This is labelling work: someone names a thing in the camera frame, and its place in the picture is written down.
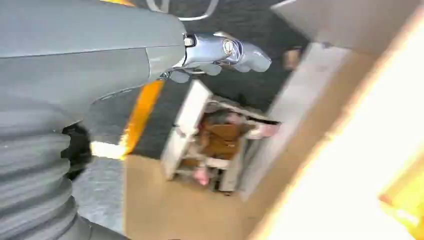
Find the yellow surface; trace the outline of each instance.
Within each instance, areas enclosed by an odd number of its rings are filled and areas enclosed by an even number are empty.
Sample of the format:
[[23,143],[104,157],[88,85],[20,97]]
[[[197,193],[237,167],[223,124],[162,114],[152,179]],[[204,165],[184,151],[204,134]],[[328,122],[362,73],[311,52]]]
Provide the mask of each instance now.
[[166,181],[160,161],[125,161],[125,234],[130,239],[246,240],[260,215],[248,215],[237,196],[182,180]]
[[124,154],[130,153],[134,149],[143,134],[149,115],[155,106],[164,83],[163,80],[156,80],[141,88],[119,143],[120,146],[125,148]]

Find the white object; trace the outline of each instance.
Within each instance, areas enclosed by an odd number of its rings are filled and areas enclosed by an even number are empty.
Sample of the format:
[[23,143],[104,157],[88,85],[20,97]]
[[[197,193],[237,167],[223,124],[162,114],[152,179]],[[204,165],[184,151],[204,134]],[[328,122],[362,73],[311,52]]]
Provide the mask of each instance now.
[[191,136],[197,132],[200,118],[211,96],[211,91],[203,83],[193,80],[160,157],[166,179],[171,180],[174,177]]
[[[160,7],[156,5],[155,0],[146,0],[147,6],[150,10],[155,12],[162,12],[162,13],[168,13],[170,10],[170,1],[171,0],[162,0],[162,4]],[[217,8],[219,0],[210,0],[209,6],[207,6],[206,12],[201,16],[195,16],[195,17],[179,17],[178,19],[180,21],[196,21],[196,20],[202,20],[205,18],[208,18],[210,15],[212,15]]]

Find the yellow stripe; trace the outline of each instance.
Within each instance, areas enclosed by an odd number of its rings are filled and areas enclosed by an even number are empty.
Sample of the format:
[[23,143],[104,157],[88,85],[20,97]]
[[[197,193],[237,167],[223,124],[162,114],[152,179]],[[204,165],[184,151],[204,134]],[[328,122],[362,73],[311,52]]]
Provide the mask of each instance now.
[[114,4],[122,4],[122,5],[134,7],[134,4],[132,4],[131,2],[129,2],[127,0],[100,0],[100,1],[114,3]]
[[125,155],[133,151],[140,136],[143,134],[149,115],[155,106],[164,83],[165,81],[163,80],[156,80],[141,89],[119,142],[119,145],[125,148]]

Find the pink object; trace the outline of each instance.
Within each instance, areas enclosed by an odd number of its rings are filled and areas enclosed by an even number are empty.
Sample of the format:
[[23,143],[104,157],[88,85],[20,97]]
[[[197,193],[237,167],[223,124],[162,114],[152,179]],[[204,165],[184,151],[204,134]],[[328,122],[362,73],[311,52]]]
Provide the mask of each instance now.
[[271,124],[264,124],[264,123],[258,123],[256,124],[256,128],[250,130],[246,138],[252,139],[252,140],[258,140],[262,138],[269,138],[274,136],[280,129],[281,124],[271,125]]
[[199,184],[206,186],[209,183],[206,167],[197,167],[196,170],[194,170],[193,178],[196,179]]

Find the gray cover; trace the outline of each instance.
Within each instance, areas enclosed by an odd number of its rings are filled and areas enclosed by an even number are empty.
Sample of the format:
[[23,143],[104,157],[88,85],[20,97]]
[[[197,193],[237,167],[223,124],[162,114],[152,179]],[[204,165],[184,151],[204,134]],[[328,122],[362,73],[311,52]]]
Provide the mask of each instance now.
[[185,55],[176,17],[92,0],[2,0],[0,33],[0,102],[45,104],[66,116],[59,127]]

